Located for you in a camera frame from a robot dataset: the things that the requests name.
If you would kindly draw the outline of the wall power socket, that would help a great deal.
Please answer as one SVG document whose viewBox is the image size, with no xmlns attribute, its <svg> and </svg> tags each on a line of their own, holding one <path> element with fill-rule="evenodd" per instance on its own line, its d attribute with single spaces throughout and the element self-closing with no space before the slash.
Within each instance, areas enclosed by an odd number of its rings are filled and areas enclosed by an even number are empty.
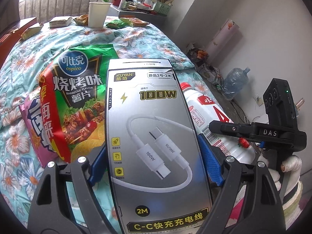
<svg viewBox="0 0 312 234">
<path fill-rule="evenodd" d="M 255 103 L 260 107 L 263 105 L 263 99 L 259 96 L 259 95 L 256 95 L 254 97 L 254 100 L 255 100 Z"/>
</svg>

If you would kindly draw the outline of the green plastic basket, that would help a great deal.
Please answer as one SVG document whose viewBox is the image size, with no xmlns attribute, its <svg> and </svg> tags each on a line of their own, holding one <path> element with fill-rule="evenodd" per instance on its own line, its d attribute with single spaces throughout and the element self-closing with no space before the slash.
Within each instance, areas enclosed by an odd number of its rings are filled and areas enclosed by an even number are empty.
<svg viewBox="0 0 312 234">
<path fill-rule="evenodd" d="M 158 14 L 167 16 L 168 13 L 170 12 L 171 7 L 172 7 L 171 5 L 168 5 L 168 4 L 165 4 L 165 3 L 157 1 L 153 5 L 152 10 L 155 11 L 156 13 L 158 13 Z"/>
</svg>

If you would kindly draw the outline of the small yellow snack packet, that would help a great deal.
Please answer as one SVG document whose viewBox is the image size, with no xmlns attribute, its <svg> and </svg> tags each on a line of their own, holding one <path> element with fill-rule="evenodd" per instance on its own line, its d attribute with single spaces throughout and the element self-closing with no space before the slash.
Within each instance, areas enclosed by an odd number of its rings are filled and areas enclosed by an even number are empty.
<svg viewBox="0 0 312 234">
<path fill-rule="evenodd" d="M 36 35 L 41 31 L 43 28 L 43 23 L 36 23 L 32 25 L 31 27 L 27 28 L 22 34 L 21 34 L 21 39 L 23 41 L 31 38 L 32 36 Z"/>
</svg>

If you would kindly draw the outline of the grey side cabinet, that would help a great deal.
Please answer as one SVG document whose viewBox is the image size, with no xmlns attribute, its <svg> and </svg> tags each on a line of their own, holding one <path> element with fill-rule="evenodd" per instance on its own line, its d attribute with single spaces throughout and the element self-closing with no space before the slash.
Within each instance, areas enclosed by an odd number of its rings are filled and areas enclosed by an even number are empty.
<svg viewBox="0 0 312 234">
<path fill-rule="evenodd" d="M 166 19 L 168 18 L 162 14 L 152 14 L 143 11 L 126 11 L 121 10 L 118 6 L 111 5 L 108 11 L 108 16 L 117 16 L 118 18 L 139 18 L 143 21 L 149 22 L 159 29 L 163 29 Z"/>
</svg>

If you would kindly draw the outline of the empty blue water jug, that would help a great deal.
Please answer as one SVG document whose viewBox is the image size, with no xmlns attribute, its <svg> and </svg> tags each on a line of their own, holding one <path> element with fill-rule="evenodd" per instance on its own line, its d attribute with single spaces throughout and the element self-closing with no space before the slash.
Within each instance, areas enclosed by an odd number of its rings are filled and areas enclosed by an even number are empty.
<svg viewBox="0 0 312 234">
<path fill-rule="evenodd" d="M 232 69 L 223 84 L 223 96 L 226 100 L 231 101 L 248 83 L 248 73 L 250 68 L 246 67 L 244 70 L 241 68 Z"/>
</svg>

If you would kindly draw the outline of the pink snack bag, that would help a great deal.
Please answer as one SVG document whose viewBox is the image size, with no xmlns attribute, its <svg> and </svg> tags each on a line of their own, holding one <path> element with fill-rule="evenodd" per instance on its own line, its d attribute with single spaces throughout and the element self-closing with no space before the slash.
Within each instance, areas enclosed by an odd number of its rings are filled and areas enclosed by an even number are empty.
<svg viewBox="0 0 312 234">
<path fill-rule="evenodd" d="M 19 110 L 27 127 L 36 157 L 41 166 L 45 168 L 47 164 L 50 161 L 54 161 L 58 155 L 52 149 L 48 136 L 43 128 L 40 87 L 27 95 L 24 103 L 19 105 Z"/>
</svg>

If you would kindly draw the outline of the green chip bag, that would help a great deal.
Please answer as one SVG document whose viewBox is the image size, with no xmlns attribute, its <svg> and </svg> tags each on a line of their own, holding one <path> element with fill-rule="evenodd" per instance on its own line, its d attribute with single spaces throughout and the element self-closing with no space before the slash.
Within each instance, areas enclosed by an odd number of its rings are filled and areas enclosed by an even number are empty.
<svg viewBox="0 0 312 234">
<path fill-rule="evenodd" d="M 104 145 L 107 71 L 117 57 L 111 44 L 77 46 L 60 53 L 40 75 L 43 128 L 67 163 Z"/>
</svg>

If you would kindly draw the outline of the white strawberry drink bottle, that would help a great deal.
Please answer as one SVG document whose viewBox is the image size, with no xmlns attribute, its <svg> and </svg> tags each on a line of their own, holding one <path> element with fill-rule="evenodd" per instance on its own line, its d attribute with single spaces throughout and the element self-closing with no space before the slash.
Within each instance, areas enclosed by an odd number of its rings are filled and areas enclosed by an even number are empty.
<svg viewBox="0 0 312 234">
<path fill-rule="evenodd" d="M 197 133 L 203 134 L 210 145 L 220 148 L 225 156 L 233 156 L 241 163 L 252 164 L 256 153 L 246 139 L 217 133 L 220 125 L 233 122 L 222 108 L 211 97 L 195 90 L 187 82 L 182 82 L 180 86 Z"/>
</svg>

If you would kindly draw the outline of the black orange snack bags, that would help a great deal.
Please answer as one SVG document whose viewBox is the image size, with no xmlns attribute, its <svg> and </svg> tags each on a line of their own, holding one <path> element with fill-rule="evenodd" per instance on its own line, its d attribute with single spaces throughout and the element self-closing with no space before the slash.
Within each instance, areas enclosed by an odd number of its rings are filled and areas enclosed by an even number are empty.
<svg viewBox="0 0 312 234">
<path fill-rule="evenodd" d="M 187 52 L 187 57 L 196 66 L 202 66 L 207 62 L 208 53 L 202 49 L 193 48 Z"/>
</svg>

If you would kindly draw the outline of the floral blue quilt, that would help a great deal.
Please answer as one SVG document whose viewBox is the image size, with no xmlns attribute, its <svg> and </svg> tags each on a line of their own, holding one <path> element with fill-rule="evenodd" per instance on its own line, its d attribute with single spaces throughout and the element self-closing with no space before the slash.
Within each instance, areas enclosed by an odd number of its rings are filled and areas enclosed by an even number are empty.
<svg viewBox="0 0 312 234">
<path fill-rule="evenodd" d="M 64 50 L 40 76 L 23 125 L 39 140 L 25 233 L 115 233 L 93 186 L 108 173 L 123 233 L 222 233 L 230 206 L 209 180 L 227 162 L 196 132 L 194 115 L 224 113 L 180 82 L 167 59 L 119 59 L 111 44 Z"/>
</svg>

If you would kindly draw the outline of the orange cardboard box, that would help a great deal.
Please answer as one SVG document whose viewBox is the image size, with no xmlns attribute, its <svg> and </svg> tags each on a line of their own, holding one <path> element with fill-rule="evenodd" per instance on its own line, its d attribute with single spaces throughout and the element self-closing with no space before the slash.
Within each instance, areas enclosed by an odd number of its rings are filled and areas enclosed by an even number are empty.
<svg viewBox="0 0 312 234">
<path fill-rule="evenodd" d="M 37 18 L 26 18 L 13 22 L 1 32 L 0 66 L 5 62 L 14 45 L 20 40 L 21 34 L 29 27 L 37 23 Z"/>
</svg>

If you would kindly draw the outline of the pink rolled wallpaper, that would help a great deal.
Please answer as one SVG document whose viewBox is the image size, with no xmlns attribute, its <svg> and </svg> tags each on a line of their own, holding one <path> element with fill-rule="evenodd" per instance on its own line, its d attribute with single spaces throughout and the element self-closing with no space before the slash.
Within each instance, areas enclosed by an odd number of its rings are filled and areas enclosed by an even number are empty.
<svg viewBox="0 0 312 234">
<path fill-rule="evenodd" d="M 206 47 L 208 54 L 207 62 L 211 64 L 222 48 L 228 43 L 234 34 L 239 30 L 239 26 L 231 19 L 228 19 L 218 30 Z"/>
</svg>

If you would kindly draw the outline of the silver charging cable box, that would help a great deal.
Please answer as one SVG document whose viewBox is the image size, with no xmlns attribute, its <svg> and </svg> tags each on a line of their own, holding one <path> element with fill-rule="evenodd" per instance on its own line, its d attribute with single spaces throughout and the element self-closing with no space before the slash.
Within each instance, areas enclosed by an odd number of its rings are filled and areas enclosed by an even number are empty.
<svg viewBox="0 0 312 234">
<path fill-rule="evenodd" d="M 196 233 L 212 207 L 197 134 L 166 59 L 112 59 L 106 144 L 123 233 Z"/>
</svg>

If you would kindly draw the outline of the white paper cup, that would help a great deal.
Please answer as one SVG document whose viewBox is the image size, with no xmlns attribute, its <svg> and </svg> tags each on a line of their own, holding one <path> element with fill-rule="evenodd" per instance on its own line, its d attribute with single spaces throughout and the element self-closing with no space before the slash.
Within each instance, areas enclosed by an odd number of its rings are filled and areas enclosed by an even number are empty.
<svg viewBox="0 0 312 234">
<path fill-rule="evenodd" d="M 88 12 L 88 27 L 102 28 L 108 14 L 111 3 L 108 2 L 90 2 Z"/>
</svg>

